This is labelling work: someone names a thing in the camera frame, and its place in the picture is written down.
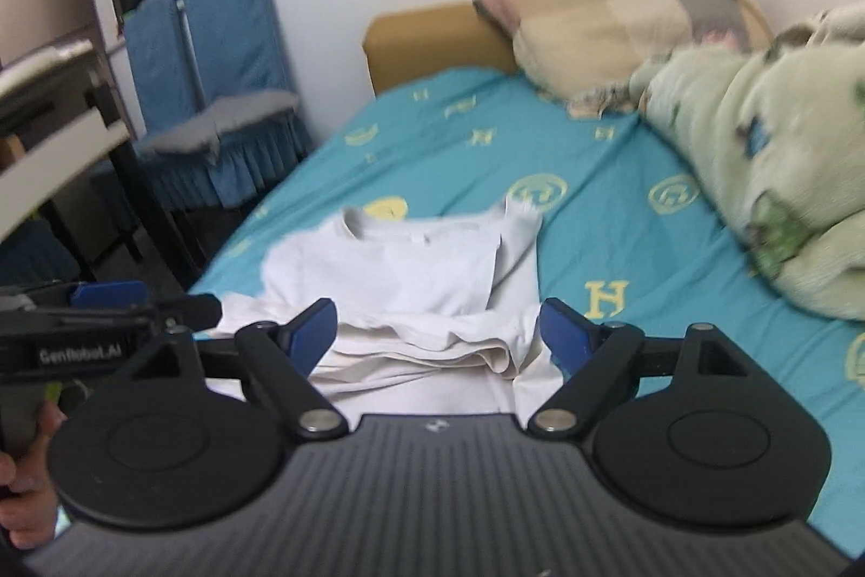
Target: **tan headboard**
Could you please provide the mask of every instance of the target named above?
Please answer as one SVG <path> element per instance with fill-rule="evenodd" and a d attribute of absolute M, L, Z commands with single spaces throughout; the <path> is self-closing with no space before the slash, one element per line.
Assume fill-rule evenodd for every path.
<path fill-rule="evenodd" d="M 516 71 L 511 44 L 470 3 L 376 18 L 363 40 L 376 94 L 451 67 Z"/>

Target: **bed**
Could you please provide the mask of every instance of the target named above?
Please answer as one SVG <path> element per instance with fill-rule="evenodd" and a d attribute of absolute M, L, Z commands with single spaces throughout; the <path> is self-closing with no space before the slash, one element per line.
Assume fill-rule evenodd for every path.
<path fill-rule="evenodd" d="M 505 194 L 531 200 L 544 212 L 541 297 L 649 335 L 718 325 L 829 434 L 832 469 L 811 522 L 847 553 L 862 552 L 862 326 L 781 299 L 646 125 L 633 115 L 569 119 L 509 73 L 507 44 L 468 5 L 380 18 L 365 48 L 378 99 L 258 206 L 195 291 L 258 295 L 267 249 L 343 205 L 428 218 L 481 211 Z"/>

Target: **round black pad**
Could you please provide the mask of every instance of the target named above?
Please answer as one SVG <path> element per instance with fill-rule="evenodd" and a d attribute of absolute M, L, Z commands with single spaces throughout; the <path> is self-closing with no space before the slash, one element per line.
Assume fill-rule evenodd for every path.
<path fill-rule="evenodd" d="M 179 380 L 95 396 L 49 446 L 49 474 L 77 518 L 169 530 L 249 502 L 283 461 L 277 426 L 242 401 Z"/>
<path fill-rule="evenodd" d="M 763 457 L 769 449 L 769 433 L 741 413 L 701 411 L 669 426 L 669 444 L 698 465 L 732 469 Z"/>
<path fill-rule="evenodd" d="M 691 526 L 755 528 L 806 519 L 828 442 L 792 399 L 724 383 L 633 400 L 600 422 L 593 455 L 630 501 Z"/>

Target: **finger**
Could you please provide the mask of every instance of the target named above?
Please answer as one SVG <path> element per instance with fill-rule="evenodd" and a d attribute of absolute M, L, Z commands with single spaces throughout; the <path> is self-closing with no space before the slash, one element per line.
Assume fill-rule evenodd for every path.
<path fill-rule="evenodd" d="M 49 442 L 65 420 L 66 415 L 57 404 L 48 401 L 42 405 L 38 419 L 39 433 L 27 454 L 18 461 L 15 479 L 9 485 L 11 491 L 23 494 L 49 486 Z"/>
<path fill-rule="evenodd" d="M 11 485 L 15 480 L 15 461 L 5 452 L 0 452 L 0 486 Z"/>
<path fill-rule="evenodd" d="M 7 530 L 36 530 L 57 522 L 57 500 L 50 489 L 0 502 L 0 526 Z"/>
<path fill-rule="evenodd" d="M 9 538 L 12 545 L 19 550 L 32 550 L 50 542 L 54 538 L 54 532 L 55 527 L 53 525 L 45 525 L 41 528 L 13 530 L 10 532 Z"/>
<path fill-rule="evenodd" d="M 63 413 L 57 404 L 53 401 L 46 401 L 42 404 L 39 410 L 39 417 L 36 423 L 39 426 L 39 433 L 48 437 L 54 437 L 57 429 L 63 425 L 66 420 L 66 414 Z"/>

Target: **folded white shirt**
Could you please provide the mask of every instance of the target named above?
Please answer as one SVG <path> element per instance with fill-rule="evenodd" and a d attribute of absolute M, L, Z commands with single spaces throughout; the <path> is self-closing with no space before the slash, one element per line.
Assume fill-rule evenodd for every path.
<path fill-rule="evenodd" d="M 227 294 L 210 335 L 288 322 L 327 297 L 339 325 L 310 382 L 352 426 L 363 413 L 516 413 L 525 423 L 562 383 L 536 323 L 541 220 L 512 200 L 398 223 L 345 209 L 274 246 L 264 295 Z"/>

